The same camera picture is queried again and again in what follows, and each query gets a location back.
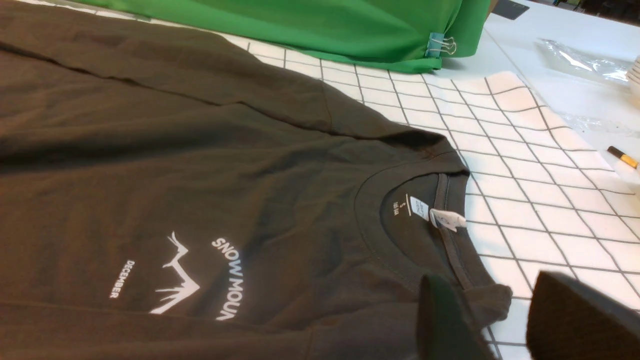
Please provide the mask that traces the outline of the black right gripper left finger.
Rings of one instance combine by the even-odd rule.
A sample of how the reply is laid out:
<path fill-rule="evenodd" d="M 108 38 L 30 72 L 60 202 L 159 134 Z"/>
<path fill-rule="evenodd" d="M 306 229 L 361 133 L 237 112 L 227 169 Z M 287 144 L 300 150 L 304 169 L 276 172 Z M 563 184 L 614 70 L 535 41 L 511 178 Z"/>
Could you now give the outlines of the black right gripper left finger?
<path fill-rule="evenodd" d="M 495 358 L 462 294 L 442 276 L 420 281 L 416 351 L 420 360 Z"/>

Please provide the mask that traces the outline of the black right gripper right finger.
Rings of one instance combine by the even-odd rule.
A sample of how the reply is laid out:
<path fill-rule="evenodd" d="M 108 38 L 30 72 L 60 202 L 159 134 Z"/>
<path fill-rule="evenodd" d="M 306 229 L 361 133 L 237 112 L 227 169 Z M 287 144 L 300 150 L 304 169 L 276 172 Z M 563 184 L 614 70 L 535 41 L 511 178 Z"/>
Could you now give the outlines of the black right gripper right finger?
<path fill-rule="evenodd" d="M 640 317 L 560 272 L 538 274 L 526 324 L 534 360 L 637 360 Z"/>

